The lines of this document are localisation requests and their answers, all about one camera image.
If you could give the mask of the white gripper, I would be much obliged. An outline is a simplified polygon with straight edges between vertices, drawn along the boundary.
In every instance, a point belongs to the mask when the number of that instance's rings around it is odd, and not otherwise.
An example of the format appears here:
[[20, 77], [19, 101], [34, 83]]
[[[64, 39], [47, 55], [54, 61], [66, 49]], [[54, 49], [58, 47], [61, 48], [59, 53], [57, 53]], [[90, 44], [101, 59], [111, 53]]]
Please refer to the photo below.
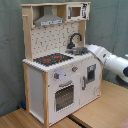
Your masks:
[[104, 47], [97, 45], [87, 45], [86, 48], [101, 62], [104, 63], [108, 54]]

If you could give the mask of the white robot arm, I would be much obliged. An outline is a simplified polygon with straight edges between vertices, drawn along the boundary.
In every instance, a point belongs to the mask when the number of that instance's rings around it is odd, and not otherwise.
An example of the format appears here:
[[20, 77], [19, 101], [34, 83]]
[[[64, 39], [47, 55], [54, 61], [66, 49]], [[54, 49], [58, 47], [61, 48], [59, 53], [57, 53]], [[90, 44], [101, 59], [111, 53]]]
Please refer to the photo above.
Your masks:
[[104, 68], [112, 71], [128, 83], [128, 59], [118, 57], [104, 47], [97, 45], [88, 45], [87, 49], [100, 61]]

